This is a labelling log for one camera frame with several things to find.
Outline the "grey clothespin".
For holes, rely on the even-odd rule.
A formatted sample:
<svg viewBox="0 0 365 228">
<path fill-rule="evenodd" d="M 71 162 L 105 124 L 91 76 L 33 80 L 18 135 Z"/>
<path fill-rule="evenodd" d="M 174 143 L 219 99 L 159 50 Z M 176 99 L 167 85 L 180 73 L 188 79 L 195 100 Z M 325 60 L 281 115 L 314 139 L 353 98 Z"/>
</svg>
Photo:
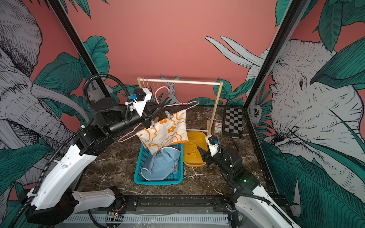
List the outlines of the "grey clothespin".
<svg viewBox="0 0 365 228">
<path fill-rule="evenodd" d="M 165 114 L 169 120 L 172 120 L 173 116 L 169 113 L 169 111 L 165 111 Z"/>
</svg>

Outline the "cream orange towel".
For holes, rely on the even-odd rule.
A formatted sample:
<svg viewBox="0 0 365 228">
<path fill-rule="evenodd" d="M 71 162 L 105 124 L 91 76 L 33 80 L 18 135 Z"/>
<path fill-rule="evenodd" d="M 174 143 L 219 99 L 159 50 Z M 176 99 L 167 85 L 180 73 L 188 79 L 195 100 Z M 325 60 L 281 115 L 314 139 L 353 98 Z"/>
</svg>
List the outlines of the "cream orange towel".
<svg viewBox="0 0 365 228">
<path fill-rule="evenodd" d="M 156 122 L 154 127 L 136 133 L 142 146 L 154 155 L 162 148 L 188 142 L 186 130 L 186 110 L 181 110 L 170 118 Z"/>
</svg>

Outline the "dark blue towel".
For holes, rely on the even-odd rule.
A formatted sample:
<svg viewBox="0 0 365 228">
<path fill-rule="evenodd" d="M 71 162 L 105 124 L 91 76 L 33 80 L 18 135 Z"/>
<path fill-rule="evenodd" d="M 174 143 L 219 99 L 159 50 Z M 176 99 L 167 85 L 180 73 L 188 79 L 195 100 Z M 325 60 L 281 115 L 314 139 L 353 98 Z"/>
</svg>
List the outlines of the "dark blue towel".
<svg viewBox="0 0 365 228">
<path fill-rule="evenodd" d="M 139 173 L 147 181 L 164 181 L 174 166 L 179 167 L 180 157 L 180 150 L 174 147 L 162 148 L 147 158 Z"/>
</svg>

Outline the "blue dotted towel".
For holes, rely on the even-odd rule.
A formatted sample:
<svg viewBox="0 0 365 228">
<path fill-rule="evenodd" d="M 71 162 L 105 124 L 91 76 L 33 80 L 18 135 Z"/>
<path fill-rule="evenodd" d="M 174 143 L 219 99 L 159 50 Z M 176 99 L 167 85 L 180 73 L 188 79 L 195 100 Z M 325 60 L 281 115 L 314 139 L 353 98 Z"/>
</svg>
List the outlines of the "blue dotted towel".
<svg viewBox="0 0 365 228">
<path fill-rule="evenodd" d="M 171 174 L 175 175 L 178 173 L 178 166 L 174 166 L 174 169 L 172 170 Z"/>
</svg>

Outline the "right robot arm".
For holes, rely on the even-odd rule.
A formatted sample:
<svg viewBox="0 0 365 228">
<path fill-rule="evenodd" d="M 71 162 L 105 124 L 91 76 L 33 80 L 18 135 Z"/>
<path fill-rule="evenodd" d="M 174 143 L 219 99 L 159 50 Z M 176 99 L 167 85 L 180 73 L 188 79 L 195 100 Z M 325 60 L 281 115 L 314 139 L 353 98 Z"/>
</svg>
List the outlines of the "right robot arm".
<svg viewBox="0 0 365 228">
<path fill-rule="evenodd" d="M 208 145 L 197 147 L 206 165 L 216 165 L 225 175 L 231 192 L 227 195 L 229 208 L 243 214 L 258 228 L 299 228 L 266 192 L 258 179 L 243 167 L 237 148 Z"/>
</svg>

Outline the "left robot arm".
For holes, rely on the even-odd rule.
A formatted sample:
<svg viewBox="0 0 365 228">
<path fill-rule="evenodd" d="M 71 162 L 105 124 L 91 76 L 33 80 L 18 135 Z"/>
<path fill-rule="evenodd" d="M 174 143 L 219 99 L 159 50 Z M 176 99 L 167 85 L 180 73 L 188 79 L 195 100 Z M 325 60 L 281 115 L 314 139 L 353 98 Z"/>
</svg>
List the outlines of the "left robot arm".
<svg viewBox="0 0 365 228">
<path fill-rule="evenodd" d="M 109 74 L 95 74 L 84 83 L 83 97 L 91 113 L 90 121 L 65 141 L 69 149 L 56 166 L 51 166 L 54 158 L 46 163 L 36 186 L 27 193 L 22 207 L 10 222 L 11 228 L 15 227 L 23 214 L 29 223 L 52 226 L 81 211 L 103 208 L 117 213 L 124 207 L 124 196 L 115 186 L 82 193 L 71 190 L 70 185 L 114 143 L 121 132 L 139 124 L 150 126 L 163 104 L 152 102 L 151 91 L 147 88 L 126 92 L 127 102 L 124 106 L 118 105 L 112 97 L 91 102 L 88 86 L 101 78 L 114 79 Z"/>
</svg>

